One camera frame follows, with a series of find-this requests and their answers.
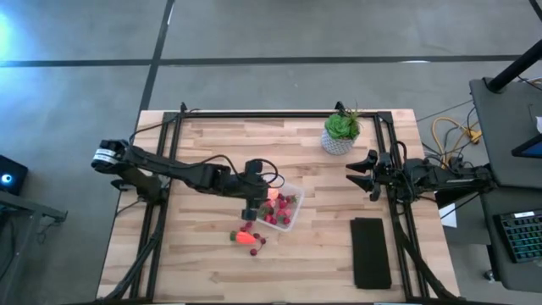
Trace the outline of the black aluminium table frame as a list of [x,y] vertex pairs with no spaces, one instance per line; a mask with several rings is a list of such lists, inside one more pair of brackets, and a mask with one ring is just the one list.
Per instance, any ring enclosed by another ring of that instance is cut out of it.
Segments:
[[[343,156],[329,155],[321,146],[327,117],[325,110],[201,111],[175,123],[168,112],[143,112],[135,144],[148,152],[186,163],[210,158],[238,169],[263,158],[279,169],[283,183],[305,195],[291,231],[253,225],[267,243],[252,256],[229,238],[242,226],[243,201],[203,195],[173,182],[161,248],[145,262],[120,304],[401,302],[407,292],[418,295],[412,260],[395,247],[387,199],[371,202],[346,178],[346,165],[371,149],[388,147],[391,131],[410,157],[422,157],[413,111],[364,112],[362,134]],[[383,221],[392,280],[388,290],[354,285],[350,221],[358,217]]]

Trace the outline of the succulent in white patterned pot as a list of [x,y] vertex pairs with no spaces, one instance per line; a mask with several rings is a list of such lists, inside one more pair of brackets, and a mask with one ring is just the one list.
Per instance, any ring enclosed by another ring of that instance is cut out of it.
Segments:
[[348,108],[342,102],[335,104],[335,112],[325,120],[321,136],[321,145],[327,153],[344,155],[353,148],[362,130],[360,114],[357,108]]

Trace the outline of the black rectangular foam mat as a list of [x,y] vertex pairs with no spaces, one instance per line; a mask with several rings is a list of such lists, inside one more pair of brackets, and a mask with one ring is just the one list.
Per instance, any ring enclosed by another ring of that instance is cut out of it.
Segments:
[[350,221],[354,284],[358,289],[391,288],[390,264],[382,219]]

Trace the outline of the backlit computer keyboard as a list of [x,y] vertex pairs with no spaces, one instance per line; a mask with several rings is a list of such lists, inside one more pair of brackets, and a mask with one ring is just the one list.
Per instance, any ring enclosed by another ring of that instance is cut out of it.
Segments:
[[542,259],[542,209],[497,214],[494,222],[513,263]]

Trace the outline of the tablet with blue screen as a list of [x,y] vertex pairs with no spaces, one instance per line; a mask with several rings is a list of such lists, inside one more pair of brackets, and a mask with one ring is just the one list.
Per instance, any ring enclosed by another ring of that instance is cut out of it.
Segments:
[[542,158],[542,134],[512,149],[512,155],[520,158]]

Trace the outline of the dark grey desk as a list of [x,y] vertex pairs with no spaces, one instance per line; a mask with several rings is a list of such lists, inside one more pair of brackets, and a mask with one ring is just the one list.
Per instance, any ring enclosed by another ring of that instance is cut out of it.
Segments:
[[494,216],[542,209],[542,190],[501,187],[481,196],[489,232],[490,263],[495,279],[515,291],[542,293],[542,259],[513,263],[495,227]]
[[489,165],[500,186],[542,189],[542,158],[512,155],[512,150],[539,135],[542,91],[512,82],[493,93],[483,80],[469,82],[483,133]]

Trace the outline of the black speaker with blue light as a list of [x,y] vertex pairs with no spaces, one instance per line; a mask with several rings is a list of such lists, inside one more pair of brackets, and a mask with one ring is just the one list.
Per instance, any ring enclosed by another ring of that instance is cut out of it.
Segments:
[[18,196],[21,193],[28,168],[0,155],[0,191]]

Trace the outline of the clear plastic tupperware container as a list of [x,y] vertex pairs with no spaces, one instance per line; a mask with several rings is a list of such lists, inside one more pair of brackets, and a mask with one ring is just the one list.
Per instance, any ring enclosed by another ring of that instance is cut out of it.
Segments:
[[[299,211],[301,209],[301,205],[302,205],[302,201],[304,199],[304,191],[297,187],[297,186],[293,186],[292,184],[289,184],[289,183],[284,183],[281,187],[277,187],[276,189],[279,190],[279,194],[282,194],[284,196],[284,200],[279,200],[278,198],[275,200],[276,204],[275,204],[275,207],[273,208],[274,209],[274,212],[272,214],[270,214],[273,218],[277,219],[277,224],[276,225],[273,225],[271,224],[271,221],[270,222],[266,222],[263,219],[261,218],[258,218],[256,219],[256,221],[258,223],[261,223],[261,224],[264,224],[264,225],[267,225],[273,229],[276,229],[276,230],[279,230],[279,231],[282,231],[282,232],[288,232],[288,231],[291,231],[291,229],[293,228],[294,226],[294,223],[296,222],[296,218],[299,214]],[[297,197],[297,202],[288,202],[288,199],[287,197],[289,195],[295,195]],[[286,208],[280,208],[279,207],[279,202],[280,201],[286,201],[288,202],[288,206]],[[292,212],[291,216],[286,216],[285,215],[285,210],[289,208]],[[288,225],[285,225],[283,223],[283,218],[290,218],[290,223]]]

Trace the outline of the grey side table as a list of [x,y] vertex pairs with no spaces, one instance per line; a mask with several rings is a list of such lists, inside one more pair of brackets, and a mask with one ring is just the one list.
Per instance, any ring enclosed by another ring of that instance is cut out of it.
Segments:
[[8,231],[7,250],[0,250],[0,305],[8,305],[14,298],[14,290],[21,280],[29,257],[31,242],[38,234],[41,219],[48,217],[54,223],[66,220],[68,211],[51,208],[23,197],[0,191],[0,205],[7,207],[1,218],[3,229]]

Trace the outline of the white paper sheet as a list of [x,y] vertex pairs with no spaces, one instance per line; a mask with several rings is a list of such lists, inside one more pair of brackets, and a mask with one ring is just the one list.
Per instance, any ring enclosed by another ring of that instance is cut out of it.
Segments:
[[439,209],[440,222],[444,227],[456,228],[456,204],[452,203]]

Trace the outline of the orange toy carrot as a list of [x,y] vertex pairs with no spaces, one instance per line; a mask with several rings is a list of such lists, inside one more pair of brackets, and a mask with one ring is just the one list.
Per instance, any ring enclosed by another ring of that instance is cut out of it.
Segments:
[[255,244],[257,242],[257,238],[254,235],[246,231],[236,230],[230,232],[230,240],[243,245]]

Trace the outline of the black pole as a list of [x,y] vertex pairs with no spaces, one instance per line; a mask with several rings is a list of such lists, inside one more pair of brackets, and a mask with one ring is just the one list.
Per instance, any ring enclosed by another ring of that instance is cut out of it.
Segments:
[[522,72],[530,68],[542,58],[542,39],[528,51],[501,71],[495,78],[486,81],[485,85],[493,93],[499,93],[505,86],[516,79]]

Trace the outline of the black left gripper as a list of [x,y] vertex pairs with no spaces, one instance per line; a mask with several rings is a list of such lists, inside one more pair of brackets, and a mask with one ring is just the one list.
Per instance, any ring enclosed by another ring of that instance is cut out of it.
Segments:
[[268,190],[273,190],[263,177],[263,160],[253,159],[245,163],[245,171],[231,175],[227,179],[227,196],[243,199],[246,206],[241,210],[243,220],[253,221],[257,218],[260,208],[271,208],[266,204]]

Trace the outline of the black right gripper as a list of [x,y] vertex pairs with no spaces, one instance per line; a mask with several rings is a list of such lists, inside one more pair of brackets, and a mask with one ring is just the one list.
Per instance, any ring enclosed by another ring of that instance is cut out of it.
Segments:
[[365,192],[371,192],[369,195],[371,202],[379,200],[381,186],[389,186],[392,190],[392,197],[398,202],[407,201],[407,181],[403,171],[397,168],[392,157],[387,152],[382,152],[379,156],[375,150],[369,150],[367,157],[360,162],[347,164],[347,169],[360,173],[366,173],[372,170],[370,175],[347,175],[346,178],[359,186]]

